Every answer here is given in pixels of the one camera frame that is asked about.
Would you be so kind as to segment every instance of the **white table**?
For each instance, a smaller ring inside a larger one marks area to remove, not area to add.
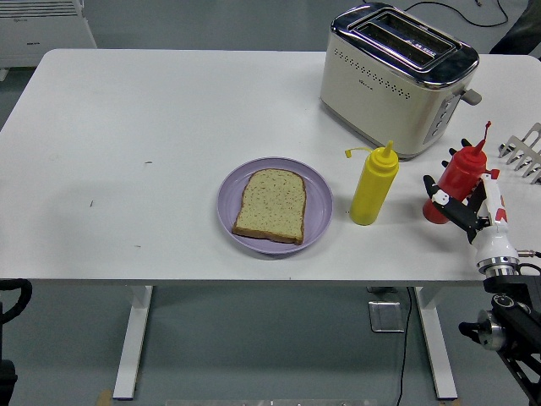
[[[491,120],[489,167],[517,248],[541,240],[541,189],[497,157],[541,120],[541,64],[482,56],[444,137],[401,164],[377,222],[348,217],[364,141],[322,106],[324,52],[56,50],[48,53],[0,133],[2,278],[119,283],[134,301],[115,398],[131,398],[151,286],[182,281],[283,281],[416,286],[439,398],[456,398],[435,308],[440,288],[478,285],[474,248],[458,227],[424,220],[422,177],[460,138]],[[237,166],[285,156],[330,185],[331,225],[315,244],[273,259],[221,228],[216,196]]]

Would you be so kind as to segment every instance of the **purple plate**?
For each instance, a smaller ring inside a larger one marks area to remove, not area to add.
[[[300,245],[275,243],[268,239],[251,239],[231,232],[240,211],[243,190],[252,173],[261,169],[286,169],[304,178],[306,209],[304,211],[304,241]],[[311,167],[289,158],[268,157],[246,162],[223,181],[218,192],[218,217],[221,225],[240,244],[263,254],[291,254],[313,244],[325,232],[332,216],[332,192],[329,185]]]

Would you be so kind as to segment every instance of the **toaster lever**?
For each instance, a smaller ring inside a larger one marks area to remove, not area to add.
[[[483,99],[481,95],[479,95],[475,90],[468,89],[467,91],[464,91],[460,98],[465,101],[470,106],[477,106],[481,100]]]

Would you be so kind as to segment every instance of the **bread slice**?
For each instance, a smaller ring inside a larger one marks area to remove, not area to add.
[[[285,169],[262,169],[252,174],[232,232],[244,237],[300,245],[304,240],[306,186]]]

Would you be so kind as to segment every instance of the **toast rack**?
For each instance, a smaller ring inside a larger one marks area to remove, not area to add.
[[[538,136],[527,145],[527,138],[532,133],[537,133]],[[515,171],[526,168],[522,177],[534,175],[531,184],[541,184],[541,149],[537,152],[533,150],[539,140],[541,140],[541,123],[535,123],[521,140],[512,135],[506,144],[500,145],[499,158],[510,154],[505,164],[511,165],[516,162]]]

